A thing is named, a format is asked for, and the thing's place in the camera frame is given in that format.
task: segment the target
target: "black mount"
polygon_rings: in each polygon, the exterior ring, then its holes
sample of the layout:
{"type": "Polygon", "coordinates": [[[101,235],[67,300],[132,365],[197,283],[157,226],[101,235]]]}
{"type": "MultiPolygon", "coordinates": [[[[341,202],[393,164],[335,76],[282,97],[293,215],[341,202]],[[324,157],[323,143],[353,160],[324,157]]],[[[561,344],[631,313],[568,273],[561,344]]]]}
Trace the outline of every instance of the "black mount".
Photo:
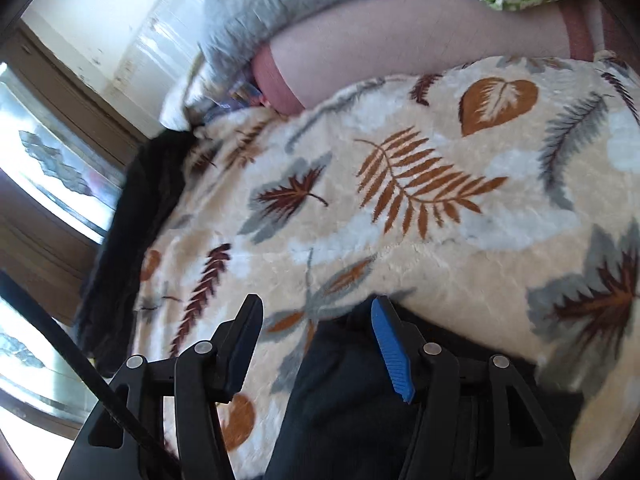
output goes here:
{"type": "Polygon", "coordinates": [[[408,357],[420,405],[400,480],[575,480],[554,427],[509,359],[458,359],[427,344],[386,296],[375,301],[408,357]]]}
{"type": "Polygon", "coordinates": [[[244,300],[235,320],[180,356],[149,363],[133,356],[111,389],[157,442],[163,442],[163,399],[175,397],[180,469],[172,474],[116,424],[99,402],[76,438],[58,480],[234,480],[215,403],[230,402],[244,382],[262,327],[262,301],[244,300]]]}

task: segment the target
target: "white wall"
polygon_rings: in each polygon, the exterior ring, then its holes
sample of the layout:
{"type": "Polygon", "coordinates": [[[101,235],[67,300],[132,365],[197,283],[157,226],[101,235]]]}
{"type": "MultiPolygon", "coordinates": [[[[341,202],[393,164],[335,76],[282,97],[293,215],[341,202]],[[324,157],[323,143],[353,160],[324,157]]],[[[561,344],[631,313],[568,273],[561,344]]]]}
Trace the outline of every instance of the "white wall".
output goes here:
{"type": "Polygon", "coordinates": [[[113,91],[123,53],[156,0],[34,0],[23,20],[55,56],[143,133],[157,118],[113,91]]]}

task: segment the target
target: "fern leaf print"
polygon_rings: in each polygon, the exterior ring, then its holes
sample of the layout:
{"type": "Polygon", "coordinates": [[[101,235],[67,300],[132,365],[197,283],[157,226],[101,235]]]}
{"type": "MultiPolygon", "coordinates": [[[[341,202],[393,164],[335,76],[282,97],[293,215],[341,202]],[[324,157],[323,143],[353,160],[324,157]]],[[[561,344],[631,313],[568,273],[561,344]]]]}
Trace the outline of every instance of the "fern leaf print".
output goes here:
{"type": "Polygon", "coordinates": [[[210,166],[215,167],[216,165],[213,161],[221,146],[222,144],[219,141],[203,140],[198,143],[193,150],[194,161],[190,174],[195,178],[199,178],[205,174],[210,166]]]}
{"type": "Polygon", "coordinates": [[[385,233],[397,223],[404,236],[415,221],[420,238],[425,240],[430,216],[443,227],[445,218],[460,223],[460,208],[481,214],[472,198],[497,189],[507,180],[505,176],[472,178],[453,164],[442,164],[442,158],[425,147],[428,140],[413,128],[396,132],[379,144],[355,139],[372,147],[357,175],[362,179],[358,192],[365,193],[360,207],[377,197],[372,221],[384,217],[385,233]]]}
{"type": "Polygon", "coordinates": [[[415,83],[411,92],[409,93],[409,98],[413,101],[417,102],[422,106],[429,106],[429,102],[427,101],[427,93],[429,92],[429,88],[438,80],[442,79],[440,74],[426,74],[423,75],[418,81],[415,83]]]}
{"type": "Polygon", "coordinates": [[[600,125],[608,111],[604,97],[596,92],[565,106],[564,112],[546,124],[549,136],[540,153],[545,191],[559,208],[572,210],[573,203],[564,194],[564,169],[572,155],[580,152],[600,134],[600,125]]]}
{"type": "Polygon", "coordinates": [[[636,120],[636,124],[640,126],[640,117],[638,116],[638,109],[636,108],[634,99],[631,97],[631,94],[628,92],[626,87],[620,82],[620,79],[609,72],[603,72],[600,76],[604,81],[613,86],[616,92],[618,92],[618,95],[625,102],[626,107],[629,108],[629,111],[636,120]]]}
{"type": "Polygon", "coordinates": [[[220,284],[220,275],[226,272],[226,262],[231,259],[228,252],[231,244],[222,244],[207,254],[207,263],[202,271],[202,277],[198,285],[193,289],[193,294],[189,300],[178,333],[171,342],[170,356],[176,357],[180,351],[180,345],[189,335],[189,332],[202,315],[202,311],[208,304],[210,298],[216,295],[216,287],[220,284]]]}
{"type": "Polygon", "coordinates": [[[245,168],[249,163],[253,164],[255,159],[263,153],[263,148],[258,146],[257,139],[269,121],[256,124],[248,132],[236,131],[238,140],[236,147],[225,157],[225,171],[228,171],[236,162],[241,168],[245,168]]]}

